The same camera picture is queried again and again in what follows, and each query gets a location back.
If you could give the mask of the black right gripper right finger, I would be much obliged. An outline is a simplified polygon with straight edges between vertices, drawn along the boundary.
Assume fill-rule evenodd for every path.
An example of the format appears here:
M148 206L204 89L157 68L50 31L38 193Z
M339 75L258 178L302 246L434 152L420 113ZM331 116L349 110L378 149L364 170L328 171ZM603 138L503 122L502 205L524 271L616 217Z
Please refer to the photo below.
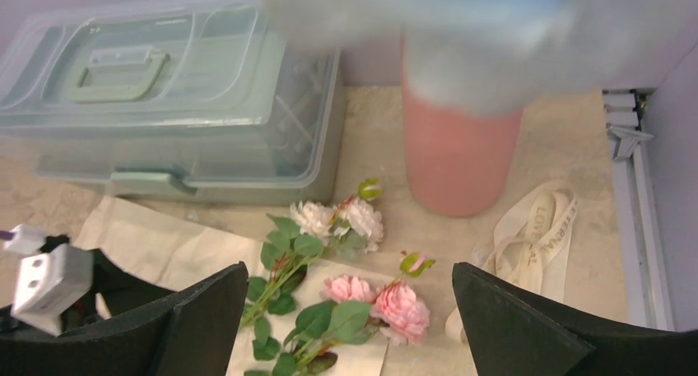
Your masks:
M695 375L697 332L601 318L454 264L454 296L480 375Z

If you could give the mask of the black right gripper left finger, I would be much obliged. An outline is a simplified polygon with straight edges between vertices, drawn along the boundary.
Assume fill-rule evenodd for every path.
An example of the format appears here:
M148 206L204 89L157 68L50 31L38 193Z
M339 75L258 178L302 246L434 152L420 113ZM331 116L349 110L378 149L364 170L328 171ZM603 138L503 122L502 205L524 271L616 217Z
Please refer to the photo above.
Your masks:
M1 336L3 375L224 375L247 291L239 262L164 298L60 337Z

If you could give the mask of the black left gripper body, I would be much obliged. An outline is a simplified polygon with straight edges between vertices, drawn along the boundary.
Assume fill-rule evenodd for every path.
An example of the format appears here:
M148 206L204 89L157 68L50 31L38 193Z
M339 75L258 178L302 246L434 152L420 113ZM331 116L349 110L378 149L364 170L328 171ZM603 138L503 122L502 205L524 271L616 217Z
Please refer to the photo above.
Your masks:
M104 301L108 314L114 316L173 293L172 290L153 285L122 270L98 248L87 251L93 253L94 257L92 286L88 294L63 315L67 321L67 330L64 333L101 321L103 317L98 310L100 300ZM22 322L13 321L10 317L10 306L11 304L1 308L2 334L30 331L49 335Z

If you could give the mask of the orange wrapping paper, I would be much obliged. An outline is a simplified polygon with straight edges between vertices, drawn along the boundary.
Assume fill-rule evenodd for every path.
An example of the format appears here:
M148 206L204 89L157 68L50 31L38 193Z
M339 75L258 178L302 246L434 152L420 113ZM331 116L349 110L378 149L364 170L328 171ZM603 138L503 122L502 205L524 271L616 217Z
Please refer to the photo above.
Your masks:
M171 290L182 290L230 264L244 262L251 276L265 276L259 261L261 242L153 211L126 200L105 197L88 216L76 247L101 248L126 272ZM323 282L340 275L359 276L371 285L393 278L356 267L320 259L309 267L305 281L293 294L298 309L286 316L268 316L272 336L279 342L295 326L297 314L320 301ZM248 369L271 371L275 361L256 362L253 328L238 334L227 375L243 375ZM337 363L321 375L380 375L388 342L382 335L363 346L332 349Z

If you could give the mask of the beige ribbon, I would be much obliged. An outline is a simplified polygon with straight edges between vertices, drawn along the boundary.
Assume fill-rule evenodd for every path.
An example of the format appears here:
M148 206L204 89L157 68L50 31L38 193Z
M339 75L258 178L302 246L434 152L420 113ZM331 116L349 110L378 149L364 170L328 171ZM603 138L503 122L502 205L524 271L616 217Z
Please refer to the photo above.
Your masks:
M562 302L577 211L570 184L543 183L501 217L492 244L475 248L472 260L504 281Z

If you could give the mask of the pink peony flower stem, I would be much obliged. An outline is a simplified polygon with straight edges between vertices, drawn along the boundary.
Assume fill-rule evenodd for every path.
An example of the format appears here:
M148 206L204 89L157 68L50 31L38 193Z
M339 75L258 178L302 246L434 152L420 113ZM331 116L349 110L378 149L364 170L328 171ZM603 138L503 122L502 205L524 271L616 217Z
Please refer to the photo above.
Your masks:
M322 375L337 364L338 348L363 346L379 334L398 346L420 343L430 327L430 310L407 279L434 265L424 253L404 253L398 275L382 287L353 275L326 279L321 301L299 313L283 341L256 329L254 358L273 367L245 374Z

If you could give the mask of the white peony flower stem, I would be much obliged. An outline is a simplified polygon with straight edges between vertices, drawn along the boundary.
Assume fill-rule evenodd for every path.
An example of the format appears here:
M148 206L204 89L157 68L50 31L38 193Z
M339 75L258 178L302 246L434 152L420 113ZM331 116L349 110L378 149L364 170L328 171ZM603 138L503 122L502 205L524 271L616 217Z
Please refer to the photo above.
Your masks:
M259 254L268 275L249 278L240 326L252 327L269 314L295 311L294 292L305 280L309 266L323 256L355 261L377 251L384 239L384 223L373 201L381 194L379 180L366 179L335 205L299 201L290 205L288 216L270 215L275 229L267 235Z

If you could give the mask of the blue hydrangea flower stem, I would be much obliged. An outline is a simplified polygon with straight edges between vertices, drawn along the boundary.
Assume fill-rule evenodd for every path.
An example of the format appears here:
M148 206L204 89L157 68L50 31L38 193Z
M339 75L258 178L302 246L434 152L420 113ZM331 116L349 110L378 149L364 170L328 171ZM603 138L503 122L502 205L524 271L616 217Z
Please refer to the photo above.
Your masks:
M678 34L697 0L262 0L308 50L403 33L404 73L420 97L501 116L540 96L585 92Z

